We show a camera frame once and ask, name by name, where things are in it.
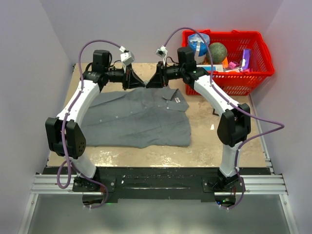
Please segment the grey button shirt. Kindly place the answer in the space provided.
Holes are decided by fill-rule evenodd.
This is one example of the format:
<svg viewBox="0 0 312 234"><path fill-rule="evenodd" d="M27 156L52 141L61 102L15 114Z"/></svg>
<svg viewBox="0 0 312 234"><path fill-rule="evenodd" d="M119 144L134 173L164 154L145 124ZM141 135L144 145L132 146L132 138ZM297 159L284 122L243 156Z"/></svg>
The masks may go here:
<svg viewBox="0 0 312 234"><path fill-rule="evenodd" d="M101 93L80 128L88 146L187 147L191 143L188 108L181 91L169 87Z"/></svg>

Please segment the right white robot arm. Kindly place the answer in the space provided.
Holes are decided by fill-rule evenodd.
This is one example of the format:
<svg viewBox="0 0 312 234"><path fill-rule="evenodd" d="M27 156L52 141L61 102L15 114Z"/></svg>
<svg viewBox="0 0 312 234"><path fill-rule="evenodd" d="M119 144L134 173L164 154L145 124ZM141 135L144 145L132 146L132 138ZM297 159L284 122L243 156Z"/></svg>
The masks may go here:
<svg viewBox="0 0 312 234"><path fill-rule="evenodd" d="M217 136L223 144L223 152L217 176L207 185L215 192L227 192L237 181L241 181L238 164L241 145L251 132L250 107L246 103L239 104L222 91L212 80L212 72L197 66L190 47L178 48L176 65L167 66L167 53L165 46L156 50L162 60L157 63L156 72L145 87L163 88L170 80L181 78L212 105L220 116Z"/></svg>

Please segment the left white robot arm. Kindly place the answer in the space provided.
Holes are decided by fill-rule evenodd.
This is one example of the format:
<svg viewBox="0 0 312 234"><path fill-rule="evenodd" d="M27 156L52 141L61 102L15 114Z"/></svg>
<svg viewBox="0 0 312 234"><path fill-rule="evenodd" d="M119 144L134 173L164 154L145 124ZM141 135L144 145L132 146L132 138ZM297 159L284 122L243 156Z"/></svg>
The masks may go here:
<svg viewBox="0 0 312 234"><path fill-rule="evenodd" d="M96 166L85 153L86 138L80 128L86 111L108 82L122 83L122 88L144 87L144 82L134 73L134 55L121 48L122 67L112 64L112 54L95 50L93 61L82 72L78 87L64 109L55 117L47 118L45 128L48 146L52 152L65 158L68 174L75 169L78 182L89 191L103 190Z"/></svg>

